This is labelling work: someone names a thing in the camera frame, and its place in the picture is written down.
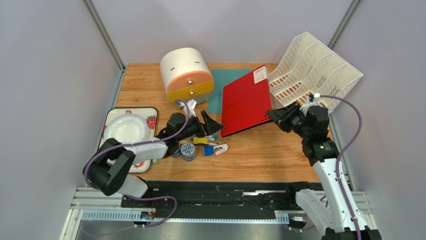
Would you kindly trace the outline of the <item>red file folder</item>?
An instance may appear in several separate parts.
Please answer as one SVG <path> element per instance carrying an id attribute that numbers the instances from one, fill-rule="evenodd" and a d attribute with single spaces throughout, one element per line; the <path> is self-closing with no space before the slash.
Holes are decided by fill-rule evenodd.
<path id="1" fill-rule="evenodd" d="M 222 137 L 268 123 L 272 109 L 268 68 L 264 64 L 225 85 L 222 91 Z"/>

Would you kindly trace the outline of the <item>teal file folder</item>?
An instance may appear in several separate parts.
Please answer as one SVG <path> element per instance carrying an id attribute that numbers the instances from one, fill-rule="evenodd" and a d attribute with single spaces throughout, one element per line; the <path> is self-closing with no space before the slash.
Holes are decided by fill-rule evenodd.
<path id="1" fill-rule="evenodd" d="M 242 69 L 212 69 L 211 74 L 214 80 L 214 89 L 209 97 L 207 113 L 221 114 L 223 102 L 223 88 L 229 83 L 251 72 L 250 68 Z"/>

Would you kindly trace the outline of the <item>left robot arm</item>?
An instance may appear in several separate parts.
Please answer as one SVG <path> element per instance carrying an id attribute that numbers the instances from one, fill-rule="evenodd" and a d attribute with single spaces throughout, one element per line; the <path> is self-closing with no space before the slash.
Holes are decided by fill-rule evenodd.
<path id="1" fill-rule="evenodd" d="M 142 142 L 121 143 L 115 138 L 107 139 L 83 168 L 86 184 L 105 196 L 119 193 L 142 198 L 149 185 L 142 178 L 131 175 L 131 167 L 139 162 L 168 158 L 178 150 L 180 141 L 202 138 L 224 129 L 224 125 L 206 111 L 201 111 L 201 116 L 203 122 L 197 115 L 174 113 L 157 136 Z"/>

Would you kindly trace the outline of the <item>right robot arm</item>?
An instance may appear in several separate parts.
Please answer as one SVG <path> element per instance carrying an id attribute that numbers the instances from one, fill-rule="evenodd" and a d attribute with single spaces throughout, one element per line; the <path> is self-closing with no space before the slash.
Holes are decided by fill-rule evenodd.
<path id="1" fill-rule="evenodd" d="M 322 235 L 323 240 L 380 240 L 359 211 L 348 183 L 336 144 L 328 137 L 328 109 L 312 105 L 304 110 L 298 102 L 268 110 L 266 114 L 284 132 L 302 138 L 302 151 L 319 177 L 328 205 L 323 204 L 306 182 L 294 182 L 288 188 L 293 203 L 302 208 Z"/>

